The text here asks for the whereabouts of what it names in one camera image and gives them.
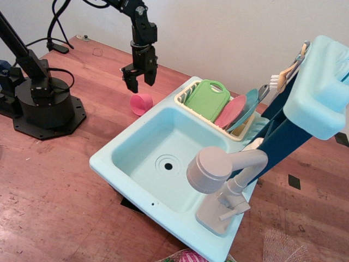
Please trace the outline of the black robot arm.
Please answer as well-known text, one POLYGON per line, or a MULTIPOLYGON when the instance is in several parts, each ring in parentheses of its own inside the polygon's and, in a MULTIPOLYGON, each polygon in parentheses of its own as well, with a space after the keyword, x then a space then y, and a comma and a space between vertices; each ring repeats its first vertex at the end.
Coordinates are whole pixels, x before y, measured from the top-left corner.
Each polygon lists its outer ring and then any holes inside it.
POLYGON ((121 69, 123 81, 132 93, 138 92, 137 77, 144 76, 144 82, 150 86, 155 83, 157 75, 157 59, 153 44, 158 40, 158 28, 149 22, 148 7, 143 1, 104 1, 104 5, 96 5, 90 1, 87 4, 95 8, 114 7, 120 13, 130 17, 133 39, 130 42, 133 62, 121 69))

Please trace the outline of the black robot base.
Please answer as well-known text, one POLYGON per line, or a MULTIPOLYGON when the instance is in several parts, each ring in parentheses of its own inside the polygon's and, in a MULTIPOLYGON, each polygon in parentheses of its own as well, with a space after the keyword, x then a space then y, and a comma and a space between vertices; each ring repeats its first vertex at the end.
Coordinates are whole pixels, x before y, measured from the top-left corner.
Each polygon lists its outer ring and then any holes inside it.
POLYGON ((16 57, 10 78, 19 101, 14 129, 39 140, 72 134, 86 119, 82 101, 70 93, 70 85, 54 78, 46 59, 27 48, 8 20, 1 16, 1 39, 16 57))

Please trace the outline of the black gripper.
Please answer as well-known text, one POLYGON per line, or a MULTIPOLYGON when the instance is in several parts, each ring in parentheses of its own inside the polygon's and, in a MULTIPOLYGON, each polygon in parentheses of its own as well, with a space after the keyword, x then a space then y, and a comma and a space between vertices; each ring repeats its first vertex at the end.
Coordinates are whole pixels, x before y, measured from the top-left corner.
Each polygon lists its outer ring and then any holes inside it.
POLYGON ((138 92, 137 77, 144 75, 144 82, 153 86, 157 75, 157 59, 155 48, 152 44, 137 45, 130 42, 133 62, 121 69, 123 80, 128 90, 138 92))

